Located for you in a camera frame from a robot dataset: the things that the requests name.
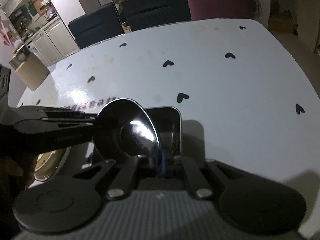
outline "black heart pattern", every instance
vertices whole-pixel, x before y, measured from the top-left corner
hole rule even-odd
[[[173,66],[174,63],[170,60],[167,60],[164,64],[163,64],[163,67],[166,67],[167,65],[170,65],[170,66]]]
[[[296,104],[296,112],[297,114],[305,113],[304,109],[298,104]]]
[[[90,83],[91,81],[94,81],[96,78],[92,76],[91,78],[88,79],[87,83]]]
[[[184,93],[179,93],[177,96],[177,102],[181,103],[183,99],[188,99],[189,96],[187,94]]]
[[[235,55],[233,55],[231,52],[228,52],[226,55],[225,55],[226,58],[229,58],[229,57],[232,57],[232,58],[236,58]]]

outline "stain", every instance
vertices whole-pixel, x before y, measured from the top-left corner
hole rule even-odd
[[[96,78],[92,76],[91,78],[88,79],[87,83],[90,83],[91,81],[94,81]]]
[[[104,99],[100,99],[97,103],[97,106],[102,106],[104,104]]]
[[[88,71],[96,70],[96,69],[98,69],[98,67],[97,67],[97,66],[94,66],[94,67],[86,68],[86,69],[84,69],[84,70],[82,70],[82,71],[83,71],[84,73],[86,73],[86,72],[88,72]]]
[[[199,25],[193,26],[193,29],[196,33],[199,33],[199,32],[205,31],[206,28],[199,24]]]
[[[161,95],[154,95],[153,96],[153,100],[156,102],[156,103],[159,103],[162,101],[162,96]]]
[[[92,101],[90,102],[89,108],[94,107],[94,106],[95,106],[95,104],[96,104],[96,101],[95,101],[95,100],[92,100]]]

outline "wooden cabinet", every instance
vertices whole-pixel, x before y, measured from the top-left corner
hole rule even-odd
[[[50,65],[63,58],[45,31],[37,35],[32,42]]]
[[[61,19],[52,23],[45,32],[63,57],[79,51],[79,47]]]

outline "table top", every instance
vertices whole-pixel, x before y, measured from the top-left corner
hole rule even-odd
[[[296,188],[309,213],[300,232],[311,236],[320,228],[320,100],[258,22],[148,28],[82,49],[51,68],[18,106],[97,113],[115,98],[145,108],[174,106],[182,115],[184,155],[198,161],[205,155]]]

